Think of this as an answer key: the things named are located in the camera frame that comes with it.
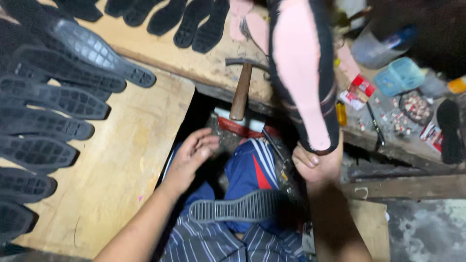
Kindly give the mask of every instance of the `red stripe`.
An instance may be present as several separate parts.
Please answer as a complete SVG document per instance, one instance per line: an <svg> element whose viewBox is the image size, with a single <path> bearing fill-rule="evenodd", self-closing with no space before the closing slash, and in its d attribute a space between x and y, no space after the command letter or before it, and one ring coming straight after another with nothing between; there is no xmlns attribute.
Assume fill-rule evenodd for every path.
<svg viewBox="0 0 466 262"><path fill-rule="evenodd" d="M254 159L254 166L256 168L256 176L257 176L257 183L259 184L260 189L272 189L270 186L269 182L264 176L264 173L262 173L262 170L259 166L259 163L257 163L256 157L253 154L253 159Z"/></svg>

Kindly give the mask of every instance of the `pink fabric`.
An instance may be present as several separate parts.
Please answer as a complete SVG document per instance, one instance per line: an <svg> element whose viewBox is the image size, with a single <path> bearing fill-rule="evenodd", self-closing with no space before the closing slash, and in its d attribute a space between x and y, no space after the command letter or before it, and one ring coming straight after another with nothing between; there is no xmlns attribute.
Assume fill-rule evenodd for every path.
<svg viewBox="0 0 466 262"><path fill-rule="evenodd" d="M243 17L232 15L230 19L230 37L236 41L246 41L246 37L241 33L240 23Z"/></svg>
<svg viewBox="0 0 466 262"><path fill-rule="evenodd" d="M308 0L283 0L274 29L274 60L293 98L314 150L330 147L319 100L320 45Z"/></svg>
<svg viewBox="0 0 466 262"><path fill-rule="evenodd" d="M246 24L256 45L268 55L268 35L270 33L268 23L260 15L249 13L246 15Z"/></svg>
<svg viewBox="0 0 466 262"><path fill-rule="evenodd" d="M236 16L247 15L253 6L253 0L230 0L230 12Z"/></svg>

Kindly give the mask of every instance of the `hammer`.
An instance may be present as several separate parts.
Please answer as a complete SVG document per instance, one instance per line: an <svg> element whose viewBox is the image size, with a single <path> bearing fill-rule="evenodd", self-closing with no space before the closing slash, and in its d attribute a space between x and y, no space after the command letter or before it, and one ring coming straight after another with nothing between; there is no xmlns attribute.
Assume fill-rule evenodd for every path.
<svg viewBox="0 0 466 262"><path fill-rule="evenodd" d="M249 93L249 84L251 83L251 73L253 71L253 67L262 69L268 73L268 66L245 58L226 58L225 65L243 65L240 79L238 81L238 85L236 86L232 108L230 110L230 119L241 121L244 118L244 110L246 108L246 100Z"/></svg>

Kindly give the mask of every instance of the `wooden hammer handle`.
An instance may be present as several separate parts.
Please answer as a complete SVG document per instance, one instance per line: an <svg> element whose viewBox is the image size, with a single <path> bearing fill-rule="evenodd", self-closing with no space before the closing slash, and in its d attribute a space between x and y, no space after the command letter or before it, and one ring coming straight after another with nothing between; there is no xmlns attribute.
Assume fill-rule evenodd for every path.
<svg viewBox="0 0 466 262"><path fill-rule="evenodd" d="M230 119L241 121L244 118L244 110L246 109L247 95L249 93L249 84L251 83L251 73L253 66L249 63L243 64L240 80L236 86L236 91L233 98L232 108L230 110Z"/></svg>

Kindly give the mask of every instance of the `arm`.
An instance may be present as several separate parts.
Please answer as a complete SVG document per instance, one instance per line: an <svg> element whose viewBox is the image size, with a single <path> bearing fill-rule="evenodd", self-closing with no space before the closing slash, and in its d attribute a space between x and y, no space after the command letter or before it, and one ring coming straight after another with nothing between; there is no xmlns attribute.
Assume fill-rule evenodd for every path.
<svg viewBox="0 0 466 262"><path fill-rule="evenodd" d="M338 189L342 158L341 132L338 148L329 155L318 157L299 144L293 151L296 169L306 180L317 259L320 262L371 262L350 215L348 202Z"/></svg>
<svg viewBox="0 0 466 262"><path fill-rule="evenodd" d="M150 260L178 198L194 180L194 173L219 147L219 137L205 128L181 145L165 180L131 221L102 249L95 262Z"/></svg>

